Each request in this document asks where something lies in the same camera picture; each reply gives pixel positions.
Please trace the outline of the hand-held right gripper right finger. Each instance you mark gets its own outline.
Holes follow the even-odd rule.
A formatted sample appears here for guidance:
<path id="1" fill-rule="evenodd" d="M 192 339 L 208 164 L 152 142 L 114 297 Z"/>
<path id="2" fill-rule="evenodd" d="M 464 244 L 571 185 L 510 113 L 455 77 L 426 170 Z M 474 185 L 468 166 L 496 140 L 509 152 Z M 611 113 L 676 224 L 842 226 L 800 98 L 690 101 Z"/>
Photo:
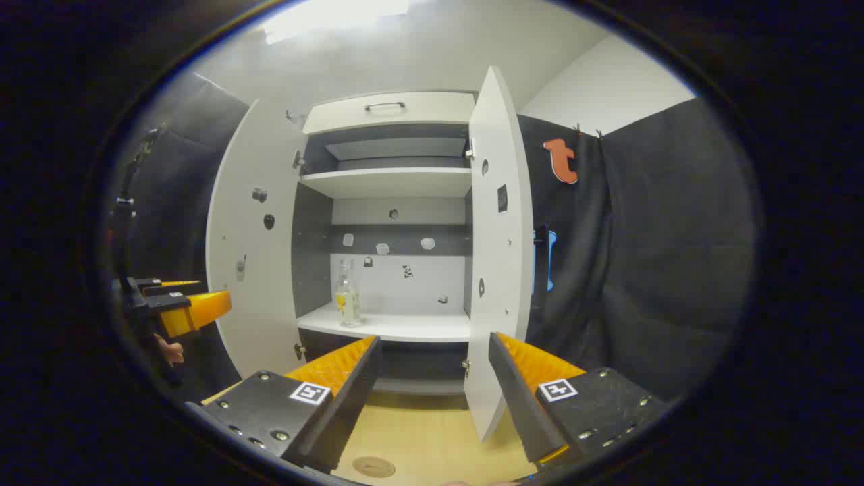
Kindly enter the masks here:
<path id="1" fill-rule="evenodd" d="M 490 335 L 489 362 L 526 457 L 539 468 L 592 461 L 670 407 L 611 367 L 586 371 L 501 332 Z"/>

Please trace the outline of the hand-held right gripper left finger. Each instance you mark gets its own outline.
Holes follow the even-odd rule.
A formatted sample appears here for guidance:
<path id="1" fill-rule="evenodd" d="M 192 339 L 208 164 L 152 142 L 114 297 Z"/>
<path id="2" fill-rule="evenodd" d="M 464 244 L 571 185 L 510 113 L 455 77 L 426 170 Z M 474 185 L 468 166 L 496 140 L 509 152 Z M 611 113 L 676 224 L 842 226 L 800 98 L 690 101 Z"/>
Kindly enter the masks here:
<path id="1" fill-rule="evenodd" d="M 244 452 L 328 474 L 379 378 L 381 348 L 379 336 L 367 336 L 286 375 L 259 370 L 186 408 Z"/>

